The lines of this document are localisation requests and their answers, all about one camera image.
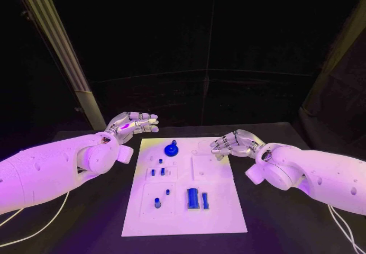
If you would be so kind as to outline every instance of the black table surface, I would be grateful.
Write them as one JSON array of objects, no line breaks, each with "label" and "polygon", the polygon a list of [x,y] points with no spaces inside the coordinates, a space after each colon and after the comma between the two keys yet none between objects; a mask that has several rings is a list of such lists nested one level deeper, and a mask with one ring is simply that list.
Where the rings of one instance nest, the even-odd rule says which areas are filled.
[{"label": "black table surface", "polygon": [[[129,164],[110,170],[70,194],[57,218],[28,240],[0,248],[0,253],[352,253],[329,216],[326,205],[296,188],[280,191],[266,181],[253,185],[244,171],[250,158],[228,157],[247,233],[120,237],[141,138],[218,137],[236,129],[263,142],[308,149],[288,123],[168,127],[158,133],[133,135]],[[58,132],[54,141],[93,131]],[[0,243],[33,234],[54,216],[64,195],[25,208],[0,229]],[[366,219],[338,211],[355,243],[366,250]],[[9,215],[0,216],[0,221]]]}]

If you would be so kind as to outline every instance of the blue knob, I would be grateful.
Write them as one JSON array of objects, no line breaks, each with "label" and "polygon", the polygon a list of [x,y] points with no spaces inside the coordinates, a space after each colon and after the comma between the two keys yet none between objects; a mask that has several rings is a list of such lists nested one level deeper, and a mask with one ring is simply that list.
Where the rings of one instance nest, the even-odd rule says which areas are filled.
[{"label": "blue knob", "polygon": [[159,208],[161,203],[158,197],[154,199],[154,208]]},{"label": "blue knob", "polygon": [[177,149],[177,141],[172,140],[171,144],[168,144],[164,148],[164,153],[167,156],[172,157],[177,155],[178,149]]}]

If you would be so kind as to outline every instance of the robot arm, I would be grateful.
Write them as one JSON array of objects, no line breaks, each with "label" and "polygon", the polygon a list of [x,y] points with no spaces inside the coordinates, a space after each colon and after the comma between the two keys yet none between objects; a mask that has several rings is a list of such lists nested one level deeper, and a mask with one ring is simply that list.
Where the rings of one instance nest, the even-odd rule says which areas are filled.
[{"label": "robot arm", "polygon": [[20,151],[0,162],[0,214],[41,204],[103,174],[133,150],[122,144],[132,134],[156,132],[158,117],[119,114],[103,132]]},{"label": "robot arm", "polygon": [[303,151],[285,144],[263,144],[241,130],[224,135],[210,146],[217,160],[227,154],[254,159],[244,172],[254,184],[266,179],[283,191],[295,187],[312,199],[366,215],[364,161],[321,151]]}]

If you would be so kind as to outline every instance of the cable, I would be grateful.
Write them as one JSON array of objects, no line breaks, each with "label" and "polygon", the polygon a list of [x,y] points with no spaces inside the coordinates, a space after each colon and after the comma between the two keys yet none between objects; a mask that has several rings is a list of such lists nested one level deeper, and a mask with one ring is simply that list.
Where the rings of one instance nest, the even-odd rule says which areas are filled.
[{"label": "cable", "polygon": [[[344,234],[344,236],[347,237],[347,239],[348,239],[348,241],[350,241],[350,243],[351,243],[351,245],[352,245],[354,252],[355,252],[357,254],[360,254],[360,252],[361,252],[361,254],[366,254],[364,251],[360,249],[360,247],[358,247],[358,246],[355,245],[355,243],[354,243],[352,233],[351,233],[348,224],[347,224],[345,221],[342,220],[341,216],[339,216],[338,213],[335,212],[334,207],[332,207],[331,205],[328,205],[328,209],[329,209],[329,214],[331,214],[332,220],[335,221],[337,226],[338,226],[338,228],[341,229],[342,234]],[[332,212],[335,213],[337,217],[339,218],[339,220],[342,221],[342,223],[344,223],[344,225],[345,225],[345,227],[347,227],[348,235],[347,235],[347,233],[345,233],[345,231],[344,231],[344,229],[342,229],[342,227],[341,227],[341,225],[339,225],[339,223],[338,223],[338,221],[337,221],[337,219],[335,219],[335,216],[334,216]]]},{"label": "cable", "polygon": [[35,234],[38,234],[38,233],[43,231],[43,229],[50,225],[51,221],[54,220],[54,218],[56,218],[57,215],[58,215],[58,212],[60,212],[60,210],[61,210],[61,208],[63,208],[63,205],[64,205],[67,196],[69,196],[69,192],[66,193],[66,197],[64,197],[63,203],[61,203],[61,205],[60,205],[58,211],[57,211],[54,217],[51,218],[51,220],[48,221],[48,223],[43,226],[43,228],[41,228],[34,234],[31,234],[28,237],[25,237],[25,238],[22,238],[22,239],[18,239],[18,240],[15,240],[15,241],[12,241],[12,242],[4,243],[2,245],[0,245],[0,247],[7,246],[7,245],[9,245],[9,244],[12,244],[12,243],[21,242],[22,240],[31,238]]},{"label": "cable", "polygon": [[0,226],[2,226],[21,211],[22,211],[22,208],[17,210],[17,212],[1,222]]}]

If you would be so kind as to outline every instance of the blue object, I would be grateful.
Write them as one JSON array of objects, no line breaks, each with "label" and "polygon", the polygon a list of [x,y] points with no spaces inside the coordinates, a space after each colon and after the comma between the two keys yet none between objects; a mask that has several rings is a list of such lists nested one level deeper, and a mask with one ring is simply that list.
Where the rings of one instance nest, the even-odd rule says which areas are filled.
[{"label": "blue object", "polygon": [[198,190],[195,188],[187,189],[187,196],[188,196],[188,209],[198,209]]},{"label": "blue object", "polygon": [[177,141],[172,140],[171,144],[168,144],[164,148],[164,153],[167,156],[172,157],[177,155],[178,149],[177,149]]},{"label": "blue object", "polygon": [[159,208],[161,203],[158,197],[154,199],[154,208]]},{"label": "blue object", "polygon": [[203,209],[207,209],[207,193],[201,193],[201,200],[203,200]]}]

